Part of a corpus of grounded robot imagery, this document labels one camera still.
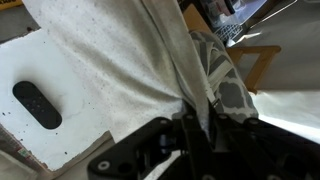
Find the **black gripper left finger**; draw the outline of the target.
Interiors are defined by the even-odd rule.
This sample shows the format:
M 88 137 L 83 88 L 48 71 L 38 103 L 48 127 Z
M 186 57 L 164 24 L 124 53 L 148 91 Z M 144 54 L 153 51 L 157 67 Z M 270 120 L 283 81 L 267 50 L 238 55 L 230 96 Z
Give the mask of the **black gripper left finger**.
M 174 161 L 178 180 L 214 180 L 210 146 L 198 122 L 196 111 L 187 103 L 173 115 L 174 133 L 180 156 Z

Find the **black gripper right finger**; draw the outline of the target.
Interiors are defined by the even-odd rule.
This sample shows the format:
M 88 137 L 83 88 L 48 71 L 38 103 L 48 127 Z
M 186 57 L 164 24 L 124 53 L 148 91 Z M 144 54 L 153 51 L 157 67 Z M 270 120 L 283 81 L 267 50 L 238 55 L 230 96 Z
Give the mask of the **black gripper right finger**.
M 218 165 L 217 180 L 266 180 L 266 155 L 256 136 L 210 105 L 210 137 Z

